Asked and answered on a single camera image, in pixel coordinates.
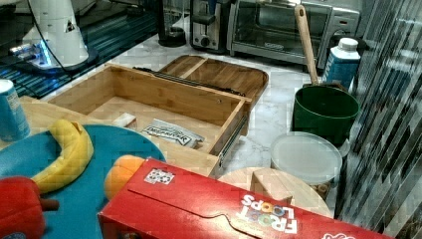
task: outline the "striped cabinet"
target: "striped cabinet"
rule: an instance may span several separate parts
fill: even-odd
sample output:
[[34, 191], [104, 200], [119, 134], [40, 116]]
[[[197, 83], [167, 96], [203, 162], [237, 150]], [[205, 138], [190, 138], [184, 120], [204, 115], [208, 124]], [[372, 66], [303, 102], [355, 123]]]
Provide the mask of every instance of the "striped cabinet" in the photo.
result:
[[396, 238], [422, 238], [422, 1], [376, 0], [354, 93], [335, 215]]

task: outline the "oven door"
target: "oven door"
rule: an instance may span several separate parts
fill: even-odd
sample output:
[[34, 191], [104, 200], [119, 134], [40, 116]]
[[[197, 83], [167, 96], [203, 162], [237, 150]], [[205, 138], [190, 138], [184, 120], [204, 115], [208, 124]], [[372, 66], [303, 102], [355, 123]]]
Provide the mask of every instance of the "oven door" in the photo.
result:
[[[287, 0], [241, 0], [233, 42], [245, 47], [282, 53], [289, 62], [302, 63], [304, 52], [295, 18], [295, 4]], [[330, 9], [306, 5], [314, 55], [317, 57]]]

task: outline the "wooden handle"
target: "wooden handle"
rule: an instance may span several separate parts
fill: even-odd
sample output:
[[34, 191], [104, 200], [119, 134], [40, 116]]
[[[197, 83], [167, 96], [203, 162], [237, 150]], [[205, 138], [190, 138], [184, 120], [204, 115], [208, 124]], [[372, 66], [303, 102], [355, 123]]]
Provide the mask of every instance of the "wooden handle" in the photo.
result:
[[296, 21], [298, 22], [299, 33], [301, 34], [302, 46], [305, 58], [307, 59], [308, 71], [310, 71], [311, 82], [317, 85], [317, 68], [314, 60], [313, 45], [311, 43], [310, 29], [308, 27], [307, 12], [301, 4], [295, 7]]

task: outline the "red toy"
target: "red toy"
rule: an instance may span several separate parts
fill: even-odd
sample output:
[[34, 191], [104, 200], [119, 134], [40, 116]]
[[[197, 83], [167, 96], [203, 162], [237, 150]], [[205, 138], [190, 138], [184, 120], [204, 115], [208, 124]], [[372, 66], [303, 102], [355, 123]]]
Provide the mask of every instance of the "red toy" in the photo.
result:
[[41, 238], [43, 211], [57, 210], [58, 201], [40, 199], [37, 184], [23, 176], [1, 179], [0, 192], [0, 238]]

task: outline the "froot loops box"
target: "froot loops box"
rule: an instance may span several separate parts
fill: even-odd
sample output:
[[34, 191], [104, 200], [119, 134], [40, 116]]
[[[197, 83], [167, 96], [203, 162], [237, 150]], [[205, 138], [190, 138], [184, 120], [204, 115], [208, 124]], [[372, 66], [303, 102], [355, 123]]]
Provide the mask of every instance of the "froot loops box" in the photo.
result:
[[155, 159], [99, 213], [115, 238], [390, 238]]

